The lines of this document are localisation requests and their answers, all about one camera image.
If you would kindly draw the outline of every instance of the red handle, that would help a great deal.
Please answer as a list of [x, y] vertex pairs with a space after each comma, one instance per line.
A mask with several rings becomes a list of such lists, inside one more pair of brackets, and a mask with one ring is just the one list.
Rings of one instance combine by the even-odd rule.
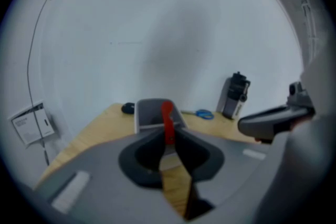
[[174, 132], [174, 123], [170, 118], [174, 105], [170, 101], [163, 102], [161, 106], [161, 112], [163, 117], [164, 124], [164, 140], [166, 145], [175, 144], [175, 132]]

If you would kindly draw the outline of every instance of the blue scissors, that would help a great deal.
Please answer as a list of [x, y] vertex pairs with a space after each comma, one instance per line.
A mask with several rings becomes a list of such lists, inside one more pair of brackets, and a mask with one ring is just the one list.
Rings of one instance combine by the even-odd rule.
[[198, 116], [200, 118], [203, 118], [205, 120], [212, 120], [215, 117], [211, 111], [205, 110], [205, 109], [200, 109], [200, 110], [197, 110], [197, 111], [182, 110], [181, 112], [184, 113], [184, 114], [196, 115], [196, 116]]

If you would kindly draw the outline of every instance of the wooden table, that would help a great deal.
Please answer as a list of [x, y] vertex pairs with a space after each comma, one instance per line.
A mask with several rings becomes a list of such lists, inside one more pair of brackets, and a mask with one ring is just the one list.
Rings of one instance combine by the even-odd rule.
[[[40, 182], [52, 172], [82, 151], [94, 145], [125, 137], [134, 133], [134, 116], [121, 112], [121, 104], [113, 104], [86, 126], [77, 137], [52, 161], [42, 174]], [[204, 134], [220, 136], [232, 140], [255, 143], [254, 139], [239, 133], [237, 122], [214, 113], [213, 120], [204, 120], [194, 115], [184, 114], [189, 129]], [[190, 176], [183, 165], [162, 173], [164, 196], [183, 216], [190, 189]]]

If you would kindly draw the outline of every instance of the cable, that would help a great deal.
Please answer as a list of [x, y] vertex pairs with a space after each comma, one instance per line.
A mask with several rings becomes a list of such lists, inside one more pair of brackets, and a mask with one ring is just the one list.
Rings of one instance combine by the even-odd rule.
[[[37, 28], [37, 24], [38, 24], [38, 21], [40, 19], [40, 16], [41, 16], [41, 13], [43, 11], [43, 8], [44, 6], [46, 5], [48, 0], [45, 0], [43, 5], [42, 5], [42, 8], [37, 16], [37, 20], [36, 20], [36, 23], [35, 23], [35, 27], [34, 27], [34, 31], [33, 31], [33, 37], [31, 38], [31, 43], [30, 43], [30, 49], [29, 49], [29, 55], [28, 55], [28, 61], [27, 61], [27, 81], [28, 81], [28, 91], [29, 91], [29, 96], [30, 96], [30, 102], [31, 102], [31, 107], [34, 108], [34, 103], [33, 103], [33, 97], [32, 97], [32, 93], [31, 93], [31, 90], [30, 90], [30, 82], [29, 82], [29, 64], [30, 64], [30, 57], [31, 57], [31, 49], [33, 48], [33, 43], [34, 43], [34, 37], [35, 37], [35, 32], [36, 32], [36, 28]], [[46, 163], [47, 165], [49, 166], [49, 158], [48, 158], [48, 153], [46, 151], [46, 145], [45, 145], [45, 142], [44, 142], [44, 138], [42, 136], [42, 132], [41, 132], [41, 129], [40, 129], [40, 126], [38, 125], [38, 121], [37, 121], [37, 118], [36, 118], [36, 113], [35, 113], [35, 110], [33, 109], [33, 114], [34, 114], [34, 118], [35, 118], [35, 121], [36, 121], [36, 124], [37, 124], [37, 127], [38, 127], [38, 131], [40, 133], [40, 136], [41, 136], [41, 145], [43, 147], [43, 150], [44, 150], [44, 158], [46, 160]]]

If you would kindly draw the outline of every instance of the black computer mouse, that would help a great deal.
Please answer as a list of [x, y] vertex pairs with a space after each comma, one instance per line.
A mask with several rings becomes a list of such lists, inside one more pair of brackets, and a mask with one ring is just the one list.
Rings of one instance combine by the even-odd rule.
[[126, 103], [121, 107], [121, 111], [125, 114], [134, 114], [134, 103]]

